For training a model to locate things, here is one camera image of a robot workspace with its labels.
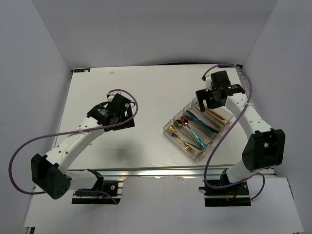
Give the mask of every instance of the blue knife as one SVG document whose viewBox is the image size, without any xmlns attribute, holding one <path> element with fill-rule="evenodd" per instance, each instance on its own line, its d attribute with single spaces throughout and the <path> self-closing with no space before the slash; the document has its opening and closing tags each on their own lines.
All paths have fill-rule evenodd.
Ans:
<svg viewBox="0 0 312 234">
<path fill-rule="evenodd" d="M 207 124 L 205 124 L 203 121 L 199 120 L 196 115 L 194 115 L 191 111 L 187 110 L 186 111 L 192 118 L 194 118 L 195 120 L 197 120 L 201 125 L 203 125 L 205 128 L 209 129 L 210 131 L 212 131 L 213 133 L 219 133 L 218 130 L 208 126 Z"/>
</svg>

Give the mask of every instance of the fork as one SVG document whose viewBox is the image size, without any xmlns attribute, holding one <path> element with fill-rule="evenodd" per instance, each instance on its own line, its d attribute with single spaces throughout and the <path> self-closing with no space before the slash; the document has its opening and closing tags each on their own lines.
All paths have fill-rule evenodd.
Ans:
<svg viewBox="0 0 312 234">
<path fill-rule="evenodd" d="M 178 138 L 178 139 L 180 139 L 181 141 L 184 141 L 185 143 L 187 143 L 187 144 L 193 146 L 194 148 L 196 148 L 196 149 L 198 149 L 198 150 L 202 150 L 202 149 L 203 149 L 203 148 L 200 148 L 200 147 L 198 147 L 198 146 L 196 146 L 196 145 L 194 145 L 194 144 L 192 144 L 192 143 L 190 143 L 190 142 L 184 140 L 184 139 L 181 138 L 180 136 L 177 136 L 177 135 L 176 135 L 173 131 L 171 131 L 171 130 L 167 130 L 167 132 L 170 133 L 170 134 L 172 135 L 173 138 Z"/>
<path fill-rule="evenodd" d="M 175 129 L 175 127 L 174 127 L 173 125 L 171 125 L 169 129 L 170 129 L 171 132 L 173 132 L 173 133 L 176 135 L 176 137 L 177 137 L 178 139 L 180 139 L 180 140 L 182 141 L 182 143 L 184 144 L 184 148 L 185 148 L 186 150 L 190 151 L 191 153 L 195 153 L 195 150 L 192 149 L 191 146 L 189 146 L 188 144 L 186 144 L 186 141 L 185 141 L 182 137 L 179 136 L 179 134 L 177 133 L 177 131 L 176 131 L 176 129 Z"/>
</svg>

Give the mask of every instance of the white backdrop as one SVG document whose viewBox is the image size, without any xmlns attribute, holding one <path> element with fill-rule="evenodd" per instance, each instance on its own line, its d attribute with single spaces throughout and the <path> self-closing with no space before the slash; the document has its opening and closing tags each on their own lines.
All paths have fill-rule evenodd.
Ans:
<svg viewBox="0 0 312 234">
<path fill-rule="evenodd" d="M 4 0 L 0 7 L 0 233 L 20 234 L 30 196 L 9 181 L 8 164 L 25 141 L 56 132 L 70 71 L 30 0 Z M 45 153 L 51 139 L 18 155 L 16 182 L 31 190 L 30 159 Z"/>
<path fill-rule="evenodd" d="M 32 0 L 70 69 L 243 64 L 277 0 Z"/>
<path fill-rule="evenodd" d="M 286 133 L 283 164 L 305 233 L 312 233 L 312 1 L 279 0 L 244 69 L 263 118 Z"/>
</svg>

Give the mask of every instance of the white table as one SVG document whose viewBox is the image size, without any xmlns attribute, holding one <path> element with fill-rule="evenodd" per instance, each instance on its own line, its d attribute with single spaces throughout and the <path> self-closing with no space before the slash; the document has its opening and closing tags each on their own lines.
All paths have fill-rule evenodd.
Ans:
<svg viewBox="0 0 312 234">
<path fill-rule="evenodd" d="M 58 200 L 34 196 L 25 227 L 34 234 L 292 234 L 303 232 L 285 178 L 267 178 L 249 207 L 205 207 L 201 179 L 131 177 L 118 205 L 71 204 L 72 193 Z M 261 178 L 248 180 L 251 196 Z"/>
<path fill-rule="evenodd" d="M 135 127 L 110 131 L 96 139 L 70 169 L 152 168 L 205 165 L 208 154 L 193 161 L 163 135 L 163 126 L 203 89 L 203 73 L 212 65 L 164 65 L 91 68 L 73 73 L 60 132 L 78 127 L 86 113 L 106 100 L 116 88 L 130 92 L 138 101 Z M 226 70 L 232 84 L 240 83 L 234 68 Z M 64 140 L 58 137 L 57 143 Z M 247 143 L 238 124 L 217 150 L 211 165 L 232 165 L 241 160 Z"/>
<path fill-rule="evenodd" d="M 163 126 L 204 88 L 200 79 L 211 65 L 92 68 L 74 73 L 60 131 L 75 129 L 86 113 L 106 100 L 115 88 L 133 94 L 139 104 L 134 128 L 108 132 L 95 140 L 70 169 L 152 168 L 199 166 L 162 133 Z M 236 70 L 227 68 L 232 83 Z M 216 179 L 224 165 L 235 164 L 247 139 L 240 125 L 222 143 L 212 160 Z M 120 177 L 131 173 L 108 172 Z M 48 195 L 32 197 L 25 227 L 35 234 L 285 234 L 302 232 L 302 225 L 285 178 L 266 174 L 266 186 L 250 207 L 205 207 L 198 190 L 202 176 L 128 177 L 118 205 L 71 204 L 72 192 L 58 200 Z M 248 180 L 250 195 L 261 187 L 261 178 Z"/>
</svg>

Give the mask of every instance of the robotic arm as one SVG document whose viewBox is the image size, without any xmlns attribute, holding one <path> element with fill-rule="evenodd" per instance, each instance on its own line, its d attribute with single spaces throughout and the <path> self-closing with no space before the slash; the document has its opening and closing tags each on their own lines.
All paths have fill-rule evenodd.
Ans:
<svg viewBox="0 0 312 234">
<path fill-rule="evenodd" d="M 68 190 L 97 190 L 103 177 L 93 170 L 68 171 L 71 163 L 97 137 L 110 130 L 134 127 L 134 120 L 115 126 L 132 117 L 131 101 L 115 94 L 110 102 L 103 102 L 87 113 L 79 125 L 79 133 L 69 135 L 60 145 L 44 156 L 36 154 L 31 159 L 32 180 L 50 197 L 58 199 Z"/>
<path fill-rule="evenodd" d="M 196 92 L 200 110 L 207 107 L 227 107 L 237 118 L 244 106 L 247 96 L 239 84 L 232 85 L 226 71 L 211 74 L 206 78 L 206 89 Z M 248 106 L 240 117 L 247 138 L 247 145 L 242 153 L 242 160 L 224 171 L 220 185 L 228 185 L 246 179 L 255 173 L 280 165 L 283 159 L 285 134 L 267 124 L 253 106 Z"/>
</svg>

